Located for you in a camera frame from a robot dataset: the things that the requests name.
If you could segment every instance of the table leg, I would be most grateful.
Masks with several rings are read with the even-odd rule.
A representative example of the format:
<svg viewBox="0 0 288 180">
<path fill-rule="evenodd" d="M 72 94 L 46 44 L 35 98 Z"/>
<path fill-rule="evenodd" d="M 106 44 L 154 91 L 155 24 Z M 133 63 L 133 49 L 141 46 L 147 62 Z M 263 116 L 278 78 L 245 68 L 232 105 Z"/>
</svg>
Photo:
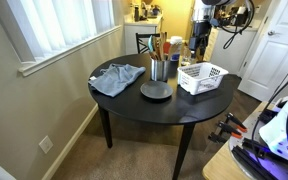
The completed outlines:
<svg viewBox="0 0 288 180">
<path fill-rule="evenodd" d="M 187 147 L 190 143 L 190 140 L 193 134 L 194 127 L 195 127 L 195 124 L 184 125 L 180 146 L 178 148 L 177 159 L 176 159 L 175 169 L 173 173 L 173 180 L 176 180 L 180 173 L 180 170 L 184 161 L 184 157 L 187 151 Z"/>
<path fill-rule="evenodd" d="M 107 147 L 111 148 L 113 146 L 113 143 L 112 143 L 110 117 L 108 116 L 108 111 L 106 111 L 100 106 L 98 107 L 98 110 L 101 115 L 101 121 L 102 121 L 102 126 L 103 126 L 103 130 L 105 134 Z"/>
</svg>

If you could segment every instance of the white plastic basket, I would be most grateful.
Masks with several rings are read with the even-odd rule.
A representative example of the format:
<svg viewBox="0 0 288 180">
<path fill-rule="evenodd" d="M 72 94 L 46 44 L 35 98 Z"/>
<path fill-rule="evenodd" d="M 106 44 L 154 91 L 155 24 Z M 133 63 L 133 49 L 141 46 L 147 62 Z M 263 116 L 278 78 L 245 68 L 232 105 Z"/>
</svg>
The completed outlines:
<svg viewBox="0 0 288 180">
<path fill-rule="evenodd" d="M 228 71 L 205 62 L 177 68 L 179 84 L 191 95 L 200 94 L 218 88 Z"/>
</svg>

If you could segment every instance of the chair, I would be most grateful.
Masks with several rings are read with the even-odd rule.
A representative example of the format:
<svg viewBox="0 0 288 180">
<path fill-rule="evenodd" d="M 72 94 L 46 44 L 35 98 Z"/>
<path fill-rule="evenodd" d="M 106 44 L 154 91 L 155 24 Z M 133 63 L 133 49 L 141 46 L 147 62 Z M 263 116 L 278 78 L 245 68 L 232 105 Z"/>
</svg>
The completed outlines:
<svg viewBox="0 0 288 180">
<path fill-rule="evenodd" d="M 137 45 L 137 53 L 142 54 L 148 51 L 147 42 L 148 38 L 151 36 L 160 37 L 160 34 L 138 34 L 135 33 L 136 36 L 136 45 Z"/>
</svg>

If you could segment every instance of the tabletop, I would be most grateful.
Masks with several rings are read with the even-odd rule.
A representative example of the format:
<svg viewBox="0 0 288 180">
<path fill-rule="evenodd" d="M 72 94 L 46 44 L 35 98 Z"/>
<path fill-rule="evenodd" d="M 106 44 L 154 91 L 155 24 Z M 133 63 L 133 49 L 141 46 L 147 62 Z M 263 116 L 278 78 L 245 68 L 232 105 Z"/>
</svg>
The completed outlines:
<svg viewBox="0 0 288 180">
<path fill-rule="evenodd" d="M 99 106 L 121 117 L 157 124 L 183 125 L 198 123 L 215 117 L 224 111 L 232 101 L 233 88 L 228 79 L 222 79 L 220 86 L 198 95 L 191 95 L 177 84 L 178 61 L 171 62 L 167 84 L 173 94 L 163 100 L 150 99 L 141 93 L 141 85 L 150 81 L 151 59 L 148 54 L 134 54 L 109 60 L 97 67 L 91 76 L 101 75 L 101 69 L 110 64 L 129 64 L 145 67 L 146 71 L 114 98 L 92 90 L 90 93 Z"/>
</svg>

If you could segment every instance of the kitchen cabinet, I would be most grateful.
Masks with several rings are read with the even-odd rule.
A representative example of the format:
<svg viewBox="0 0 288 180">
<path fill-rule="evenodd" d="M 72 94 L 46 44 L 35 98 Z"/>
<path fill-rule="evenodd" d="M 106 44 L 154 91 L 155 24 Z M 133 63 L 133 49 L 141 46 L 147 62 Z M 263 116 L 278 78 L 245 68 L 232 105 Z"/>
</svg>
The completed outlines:
<svg viewBox="0 0 288 180">
<path fill-rule="evenodd" d="M 149 18 L 145 21 L 135 22 L 132 18 L 126 18 L 124 23 L 125 33 L 125 53 L 137 54 L 135 33 L 139 34 L 154 34 L 161 31 L 162 16 Z"/>
<path fill-rule="evenodd" d="M 238 74 L 256 32 L 257 28 L 245 29 L 242 35 L 235 36 L 227 49 L 223 49 L 233 34 L 223 29 L 212 28 L 203 59 L 226 69 L 229 74 Z"/>
</svg>

